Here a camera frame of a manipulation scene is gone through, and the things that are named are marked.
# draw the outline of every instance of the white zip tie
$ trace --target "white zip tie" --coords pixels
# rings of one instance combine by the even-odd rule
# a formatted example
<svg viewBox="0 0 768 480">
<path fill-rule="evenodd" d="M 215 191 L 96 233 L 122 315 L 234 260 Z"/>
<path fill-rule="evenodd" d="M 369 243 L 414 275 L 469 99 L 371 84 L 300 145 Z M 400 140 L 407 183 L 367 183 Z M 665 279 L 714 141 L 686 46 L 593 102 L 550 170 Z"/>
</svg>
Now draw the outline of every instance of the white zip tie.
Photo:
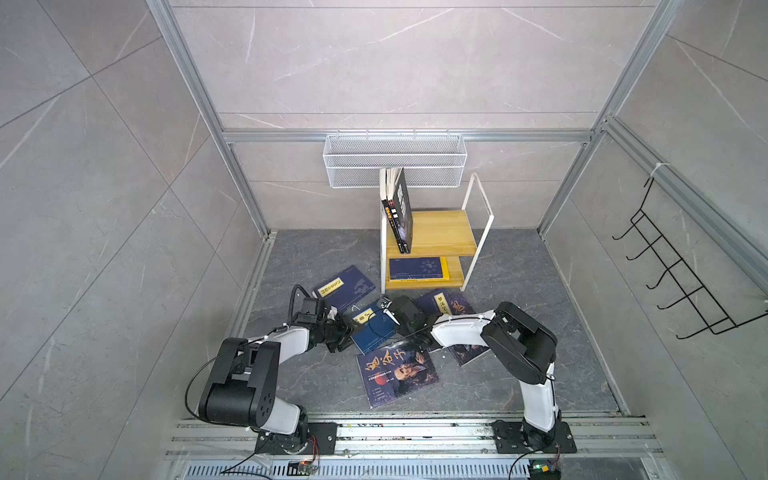
<svg viewBox="0 0 768 480">
<path fill-rule="evenodd" d="M 653 170 L 650 171 L 650 175 L 648 175 L 648 177 L 653 177 L 653 175 L 656 173 L 656 170 L 658 170 L 659 167 L 661 167 L 662 165 L 669 166 L 669 165 L 672 165 L 672 164 L 665 164 L 663 162 L 656 162 L 656 166 L 654 167 Z"/>
</svg>

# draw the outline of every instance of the book cover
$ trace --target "book cover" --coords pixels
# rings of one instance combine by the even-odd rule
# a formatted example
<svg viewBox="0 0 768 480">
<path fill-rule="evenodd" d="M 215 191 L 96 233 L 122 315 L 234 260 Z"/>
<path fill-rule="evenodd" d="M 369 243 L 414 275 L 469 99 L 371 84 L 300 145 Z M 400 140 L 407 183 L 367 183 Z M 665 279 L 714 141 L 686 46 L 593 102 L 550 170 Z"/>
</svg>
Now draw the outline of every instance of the book cover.
<svg viewBox="0 0 768 480">
<path fill-rule="evenodd" d="M 392 205 L 394 202 L 390 202 L 387 196 L 387 172 L 389 170 L 394 169 L 382 168 L 379 170 L 379 196 L 381 197 L 382 205 L 384 206 L 384 214 L 389 222 L 389 227 L 392 228 L 392 235 L 395 237 L 397 248 L 400 250 L 400 253 L 405 253 L 406 249 L 402 245 L 402 240 L 400 240 L 399 232 L 397 231 L 397 225 L 395 225 L 395 219 L 392 217 Z"/>
<path fill-rule="evenodd" d="M 358 355 L 357 362 L 372 409 L 440 381 L 429 353 L 408 341 Z"/>
<path fill-rule="evenodd" d="M 469 304 L 467 299 L 460 292 L 450 292 L 448 290 L 433 290 L 425 293 L 414 300 L 420 309 L 429 315 L 446 313 L 448 315 L 471 315 L 475 309 Z M 464 366 L 471 360 L 476 359 L 482 353 L 489 350 L 487 346 L 482 345 L 451 345 L 448 347 L 453 358 L 459 366 Z"/>
<path fill-rule="evenodd" d="M 330 306 L 336 307 L 341 314 L 375 289 L 376 286 L 367 276 L 356 266 L 350 265 L 317 285 L 313 294 L 324 299 Z"/>
<path fill-rule="evenodd" d="M 371 303 L 362 312 L 352 317 L 352 322 L 362 326 L 352 334 L 352 340 L 363 354 L 371 353 L 397 332 L 397 323 L 379 308 L 378 302 Z"/>
<path fill-rule="evenodd" d="M 400 235 L 404 253 L 411 253 L 411 241 L 413 240 L 413 215 L 411 215 L 411 201 L 408 197 L 408 186 L 406 185 L 406 172 L 399 168 L 395 179 L 395 191 L 392 198 L 394 202 L 394 217 L 397 231 Z"/>
<path fill-rule="evenodd" d="M 448 261 L 445 257 L 389 259 L 391 281 L 447 280 L 448 278 Z"/>
</svg>

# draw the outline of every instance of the gray marble floor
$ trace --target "gray marble floor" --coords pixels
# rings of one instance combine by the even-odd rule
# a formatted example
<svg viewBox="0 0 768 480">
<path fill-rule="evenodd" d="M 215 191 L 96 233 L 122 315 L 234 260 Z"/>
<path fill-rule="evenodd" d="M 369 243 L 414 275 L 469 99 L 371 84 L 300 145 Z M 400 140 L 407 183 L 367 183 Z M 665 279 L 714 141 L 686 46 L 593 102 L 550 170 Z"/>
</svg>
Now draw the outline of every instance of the gray marble floor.
<svg viewBox="0 0 768 480">
<path fill-rule="evenodd" d="M 263 335 L 285 321 L 290 287 L 307 289 L 348 265 L 379 284 L 378 230 L 281 230 L 270 255 L 247 335 Z M 403 291 L 418 296 L 418 290 Z M 567 411 L 612 411 L 617 405 L 547 251 L 534 230 L 492 230 L 464 292 L 476 311 L 511 301 L 558 337 L 555 393 Z M 360 305 L 371 303 L 378 290 Z M 397 292 L 388 291 L 392 297 Z M 280 366 L 278 395 L 314 412 L 370 409 L 354 358 L 355 346 L 324 346 Z M 459 367 L 447 350 L 433 352 L 440 383 L 381 406 L 382 411 L 521 410 L 518 381 L 492 352 Z"/>
</svg>

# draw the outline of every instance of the shelf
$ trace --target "shelf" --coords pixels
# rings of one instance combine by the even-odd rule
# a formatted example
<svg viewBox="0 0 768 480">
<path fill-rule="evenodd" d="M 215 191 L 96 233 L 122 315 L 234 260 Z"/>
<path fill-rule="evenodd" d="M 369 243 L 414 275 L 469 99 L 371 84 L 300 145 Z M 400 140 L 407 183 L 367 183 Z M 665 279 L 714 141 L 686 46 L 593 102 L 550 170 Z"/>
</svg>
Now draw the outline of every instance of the shelf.
<svg viewBox="0 0 768 480">
<path fill-rule="evenodd" d="M 403 280 L 392 282 L 389 279 L 389 260 L 386 263 L 386 289 L 387 290 L 407 290 L 407 289 L 433 289 L 433 288 L 455 288 L 464 285 L 464 273 L 462 264 L 458 257 L 446 257 L 448 261 L 447 280 Z"/>
<path fill-rule="evenodd" d="M 400 253 L 387 225 L 386 258 L 471 257 L 477 251 L 475 236 L 464 210 L 412 212 L 411 253 Z"/>
</svg>

